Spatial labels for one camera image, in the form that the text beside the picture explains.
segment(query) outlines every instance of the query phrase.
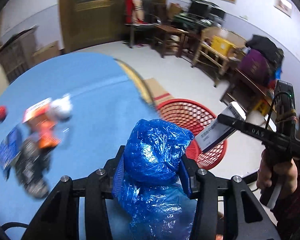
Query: blue table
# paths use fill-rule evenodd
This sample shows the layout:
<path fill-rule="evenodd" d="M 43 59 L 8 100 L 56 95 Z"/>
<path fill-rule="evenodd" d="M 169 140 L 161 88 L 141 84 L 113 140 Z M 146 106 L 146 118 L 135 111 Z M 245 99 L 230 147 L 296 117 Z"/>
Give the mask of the blue table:
<path fill-rule="evenodd" d="M 52 97 L 71 94 L 73 116 L 65 123 L 66 140 L 52 152 L 50 171 L 45 178 L 52 189 L 62 175 L 72 179 L 88 176 L 115 157 L 125 145 L 139 119 L 157 118 L 139 96 L 137 89 L 113 58 L 97 53 L 71 53 L 55 57 L 28 70 L 13 82 L 0 97 L 7 107 L 6 120 L 0 124 L 0 143 L 10 130 L 21 123 L 24 111 L 31 105 Z M 19 125 L 24 139 L 26 125 Z M 28 224 L 43 200 L 35 200 L 19 186 L 14 169 L 5 181 L 0 168 L 0 225 L 7 222 Z M 130 239 L 130 218 L 116 201 L 107 201 L 114 239 Z M 80 239 L 85 239 L 84 199 L 80 199 Z M 24 228 L 6 231 L 20 239 Z"/>

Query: brown door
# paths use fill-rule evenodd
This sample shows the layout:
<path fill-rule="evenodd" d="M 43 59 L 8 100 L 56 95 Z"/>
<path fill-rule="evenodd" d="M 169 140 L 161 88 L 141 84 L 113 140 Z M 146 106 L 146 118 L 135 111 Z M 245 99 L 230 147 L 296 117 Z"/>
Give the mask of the brown door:
<path fill-rule="evenodd" d="M 59 0 L 66 52 L 120 39 L 124 0 Z"/>

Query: white plush toy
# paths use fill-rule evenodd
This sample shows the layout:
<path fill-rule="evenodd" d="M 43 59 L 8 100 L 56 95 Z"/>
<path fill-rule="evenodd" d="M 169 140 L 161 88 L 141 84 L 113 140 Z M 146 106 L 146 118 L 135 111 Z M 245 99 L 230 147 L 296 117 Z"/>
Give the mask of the white plush toy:
<path fill-rule="evenodd" d="M 65 94 L 62 98 L 52 101 L 50 106 L 52 114 L 58 119 L 67 119 L 71 115 L 72 104 L 69 94 Z"/>

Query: screw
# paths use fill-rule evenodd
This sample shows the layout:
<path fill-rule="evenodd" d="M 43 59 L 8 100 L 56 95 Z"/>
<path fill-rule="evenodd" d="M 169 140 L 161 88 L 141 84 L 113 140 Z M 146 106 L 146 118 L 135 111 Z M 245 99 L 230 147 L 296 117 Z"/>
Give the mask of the screw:
<path fill-rule="evenodd" d="M 207 171 L 205 169 L 198 169 L 198 173 L 200 175 L 206 175 L 207 174 Z"/>
<path fill-rule="evenodd" d="M 60 180 L 61 180 L 62 182 L 67 182 L 69 179 L 70 179 L 70 177 L 69 177 L 69 176 L 67 176 L 67 175 L 64 175 L 64 176 L 62 176 L 62 177 L 61 177 L 61 179 L 60 179 Z"/>
<path fill-rule="evenodd" d="M 237 182 L 237 183 L 239 183 L 239 182 L 242 181 L 242 179 L 241 179 L 240 176 L 234 176 L 234 177 L 233 177 L 233 180 L 234 180 L 235 182 Z"/>
<path fill-rule="evenodd" d="M 106 173 L 106 170 L 105 169 L 97 169 L 96 173 L 101 176 Z"/>

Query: basket rim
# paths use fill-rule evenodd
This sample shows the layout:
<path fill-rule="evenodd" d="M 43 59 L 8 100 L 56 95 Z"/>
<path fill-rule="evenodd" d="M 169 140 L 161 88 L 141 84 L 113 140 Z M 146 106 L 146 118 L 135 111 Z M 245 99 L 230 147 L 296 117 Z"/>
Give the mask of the basket rim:
<path fill-rule="evenodd" d="M 156 109 L 157 109 L 157 111 L 160 111 L 160 109 L 162 107 L 170 105 L 170 104 L 173 104 L 173 103 L 190 103 L 190 104 L 193 104 L 195 106 L 199 106 L 202 109 L 204 109 L 205 111 L 209 112 L 209 114 L 211 114 L 214 118 L 217 118 L 217 116 L 209 108 L 205 107 L 204 105 L 202 105 L 202 104 L 200 104 L 200 103 L 198 103 L 196 101 L 192 101 L 192 100 L 189 100 L 189 99 L 183 99 L 183 98 L 174 98 L 174 99 L 170 99 L 170 100 L 164 101 L 164 102 L 160 103 L 159 105 L 157 105 Z M 214 163 L 206 166 L 205 167 L 206 170 L 210 170 L 210 169 L 214 168 L 215 166 L 217 166 L 222 161 L 223 157 L 226 154 L 227 144 L 228 144 L 227 140 L 224 140 L 223 141 L 223 149 L 222 149 L 222 152 L 221 152 L 220 156 L 215 160 Z"/>

